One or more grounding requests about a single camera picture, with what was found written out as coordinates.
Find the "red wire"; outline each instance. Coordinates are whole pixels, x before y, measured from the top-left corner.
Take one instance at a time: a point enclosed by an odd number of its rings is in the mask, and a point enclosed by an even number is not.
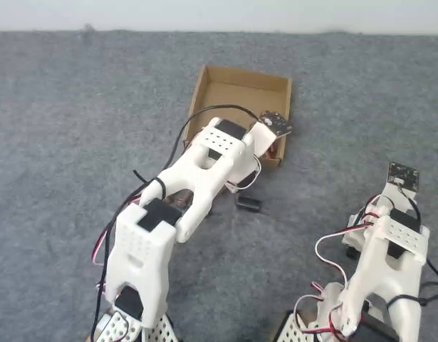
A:
[[[333,319],[331,318],[331,314],[333,313],[334,310],[331,310],[330,314],[328,315],[328,322],[330,324],[330,330],[331,333],[334,335],[334,337],[336,337],[340,342],[346,342],[347,340],[342,338],[342,333],[340,332],[340,330],[336,329],[334,324],[333,324]]]

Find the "small black object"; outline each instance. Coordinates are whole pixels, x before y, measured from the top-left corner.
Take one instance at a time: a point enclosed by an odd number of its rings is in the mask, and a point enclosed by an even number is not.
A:
[[[241,140],[246,134],[246,129],[244,127],[226,119],[222,119],[222,121],[220,121],[215,127],[238,140]]]
[[[131,315],[133,318],[136,318],[137,320],[141,319],[144,306],[141,303],[138,291],[130,286],[124,287],[124,289],[120,292],[119,297],[117,297],[115,300],[115,305],[119,309]]]
[[[137,224],[148,232],[151,232],[161,221],[174,226],[182,216],[180,210],[158,198],[154,198],[144,208],[147,210],[147,214]]]
[[[345,255],[347,255],[347,257],[352,260],[358,260],[358,258],[360,257],[360,252],[355,247],[349,246],[347,247]]]
[[[419,172],[414,168],[399,164],[398,162],[391,162],[388,168],[387,182],[397,185],[402,189],[418,192]]]
[[[236,197],[236,206],[238,209],[244,209],[250,212],[259,212],[261,209],[261,201],[251,197],[238,195]]]
[[[349,342],[398,342],[396,331],[379,321],[366,311],[361,312],[361,321],[356,332],[349,337]]]
[[[401,212],[400,210],[393,208],[390,212],[391,219],[395,220],[396,222],[402,224],[403,226],[406,226],[407,228],[410,228],[414,232],[419,233],[419,222],[414,217],[406,214],[405,212]],[[399,259],[404,253],[405,249],[401,247],[398,244],[395,244],[394,242],[390,242],[388,245],[388,255],[395,259]]]

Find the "gray carpet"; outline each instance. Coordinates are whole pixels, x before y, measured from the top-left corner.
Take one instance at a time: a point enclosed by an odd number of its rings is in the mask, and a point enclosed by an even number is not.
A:
[[[176,245],[169,315],[179,337],[267,341],[285,310],[340,280],[320,235],[379,192],[396,160],[418,197],[438,266],[438,38],[245,33],[0,33],[0,341],[82,341],[93,320],[95,238],[161,168],[202,64],[290,76],[294,134],[252,194],[221,196]],[[339,240],[325,254],[350,273]],[[424,279],[436,279],[424,270]],[[438,302],[421,341],[438,341]]]

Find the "black wire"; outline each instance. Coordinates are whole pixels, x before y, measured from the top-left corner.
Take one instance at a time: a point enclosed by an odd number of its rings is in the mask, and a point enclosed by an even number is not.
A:
[[[414,296],[410,296],[409,294],[400,294],[398,296],[395,296],[388,302],[387,308],[389,309],[391,305],[393,305],[396,301],[400,299],[410,299],[411,301],[416,301],[420,306],[426,306],[430,302],[436,301],[438,299],[438,294],[435,294],[427,298],[414,297]]]
[[[417,221],[421,224],[421,213],[419,212],[418,206],[416,205],[416,203],[413,201],[413,199],[411,199],[410,197],[408,197],[403,191],[402,188],[399,186],[398,187],[399,192],[401,194],[404,195],[405,198],[408,199],[410,205],[412,206],[413,210],[415,211],[415,213],[417,214]],[[426,259],[427,265],[431,268],[431,270],[438,276],[438,269],[432,264],[432,261],[430,258]]]
[[[147,180],[145,180],[137,170],[133,170],[132,172],[136,176],[136,178],[139,179],[141,182],[143,182],[143,183],[147,182]]]
[[[189,122],[192,121],[192,119],[197,117],[199,114],[204,113],[208,110],[223,109],[223,108],[237,109],[237,110],[243,111],[247,115],[249,115],[251,118],[259,121],[258,116],[256,116],[251,110],[249,110],[245,107],[242,107],[240,105],[210,105],[209,107],[205,107],[201,110],[198,110],[195,114],[192,114],[187,119],[187,121],[184,123],[184,125],[182,125],[181,130],[179,131],[179,134],[177,135],[176,140],[174,141],[174,146],[172,148],[170,156],[168,157],[168,161],[165,163],[162,170],[165,170],[166,168],[168,168],[170,166],[171,162],[173,161],[174,155],[176,154],[177,146],[179,145],[179,141],[181,140],[181,137],[182,137],[182,133],[184,132],[184,129],[189,124]]]
[[[431,270],[438,276],[438,269],[432,264],[430,258],[426,258],[427,265],[431,268]]]
[[[184,123],[184,125],[181,127],[181,130],[179,131],[179,134],[176,137],[176,140],[174,142],[172,151],[170,153],[170,156],[168,157],[168,161],[165,163],[165,165],[163,166],[162,170],[167,169],[171,162],[173,161],[174,155],[176,154],[176,150],[177,150],[177,146],[179,145],[179,141],[181,140],[182,137],[182,133],[184,132],[184,129],[186,128],[186,126],[189,124],[189,122],[197,117],[199,114],[204,113],[208,110],[214,110],[214,109],[223,109],[223,108],[230,108],[230,109],[237,109],[240,111],[245,112],[247,115],[249,115],[251,118],[259,121],[259,118],[249,109],[242,107],[240,105],[228,105],[228,104],[224,104],[224,105],[210,105],[209,107],[205,107],[199,111],[197,111],[195,114],[191,115]],[[98,324],[98,315],[100,314],[100,305],[101,305],[101,297],[102,297],[102,292],[103,292],[103,286],[105,283],[105,278],[106,278],[106,270],[108,267],[108,257],[110,256],[110,235],[111,235],[111,231],[113,230],[114,224],[116,222],[116,219],[118,218],[118,215],[121,211],[123,211],[123,209],[125,208],[125,206],[128,204],[128,202],[136,195],[138,195],[141,191],[143,191],[153,180],[151,179],[149,182],[144,182],[145,179],[141,177],[141,175],[134,170],[133,173],[143,182],[143,184],[141,184],[136,190],[134,190],[130,195],[127,196],[127,198],[124,200],[124,202],[121,203],[121,205],[118,207],[118,209],[115,211],[113,218],[108,222],[108,224],[106,225],[106,227],[104,228],[103,231],[106,231],[106,235],[105,235],[105,257],[103,260],[103,268],[102,268],[102,275],[100,278],[100,286],[98,287],[98,294],[97,294],[97,304],[95,306],[95,315],[94,315],[94,319],[93,319],[93,325],[92,325],[92,329],[90,331],[90,342],[93,342],[93,336],[95,334],[95,330],[97,328],[97,324]]]
[[[118,218],[119,213],[125,208],[125,206],[128,204],[128,202],[136,195],[138,195],[141,191],[143,191],[151,182],[146,182],[141,184],[136,190],[134,190],[130,195],[127,196],[127,198],[122,202],[122,204],[118,207],[118,209],[115,211],[113,218],[108,222],[108,224],[105,227],[106,235],[105,235],[105,258],[103,261],[103,268],[102,268],[102,275],[100,278],[100,286],[98,287],[98,294],[97,294],[97,304],[95,306],[95,315],[93,319],[93,325],[92,330],[90,331],[90,340],[93,340],[93,335],[95,333],[95,330],[97,328],[98,324],[98,315],[100,314],[100,305],[101,305],[101,297],[103,292],[103,285],[105,283],[106,278],[106,270],[108,265],[108,257],[110,256],[110,235],[111,230],[114,227],[114,223],[116,222],[116,219]]]
[[[402,191],[401,186],[399,185],[398,187],[399,192],[405,197],[407,198],[407,200],[409,201],[410,205],[412,206],[413,210],[415,211],[415,214],[417,214],[417,221],[421,224],[421,213],[419,212],[418,206],[417,204],[413,201],[413,199],[411,199],[410,197],[408,197],[404,191]]]

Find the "white plastic part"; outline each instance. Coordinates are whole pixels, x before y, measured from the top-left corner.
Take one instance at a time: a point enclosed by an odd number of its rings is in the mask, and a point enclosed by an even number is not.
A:
[[[416,192],[404,190],[404,193],[407,195],[407,197],[414,201]],[[379,216],[389,213],[392,209],[392,203],[388,200],[388,198],[390,198],[393,203],[395,203],[396,208],[402,212],[407,212],[412,208],[407,198],[405,198],[404,195],[400,193],[396,185],[386,183],[385,188],[383,189],[377,203],[375,203],[375,205],[370,204],[367,207],[367,212],[375,212]],[[353,222],[355,221],[357,215],[358,214],[354,214],[350,216],[350,219],[348,220],[348,226],[353,225]],[[368,217],[368,219],[371,222],[374,221],[372,217]],[[342,243],[353,247],[357,251],[361,252],[364,244],[364,232],[362,230],[359,230],[356,232],[347,233],[346,235],[344,235]]]
[[[137,222],[146,213],[146,209],[130,204],[118,216],[105,297],[114,303],[122,288],[130,285],[137,290],[144,307],[142,326],[152,328],[167,309],[168,262],[176,229],[164,221],[151,232],[143,229]]]
[[[269,128],[263,123],[256,122],[249,132],[255,139],[254,154],[257,157],[261,157],[270,148],[270,146],[276,141],[277,135],[275,135]]]
[[[141,331],[141,325],[137,321],[134,323],[130,316],[115,311],[111,319],[102,330],[102,333],[95,340],[96,342],[133,342],[137,339]]]
[[[258,167],[252,134],[238,140],[215,128],[220,120],[213,118],[176,163],[158,175],[167,196],[183,189],[193,191],[192,205],[175,225],[178,242],[190,238],[227,181],[238,183]],[[210,148],[221,153],[212,166],[207,165]],[[162,188],[158,182],[152,182],[142,191],[139,205],[143,207],[156,197],[162,197]]]
[[[394,239],[394,234],[401,237]],[[407,237],[410,242],[402,240],[402,237]],[[410,251],[403,253],[399,259],[393,259],[387,255],[390,239],[402,242]],[[415,239],[419,242],[418,247],[412,242]],[[414,233],[389,216],[379,218],[366,229],[355,274],[340,297],[343,302],[340,329],[344,336],[349,336],[358,327],[364,300],[369,295],[376,294],[386,302],[400,294],[418,296],[428,239],[428,228],[421,226],[421,234]],[[400,299],[391,305],[389,313],[392,327],[402,342],[418,341],[421,307],[416,301]]]

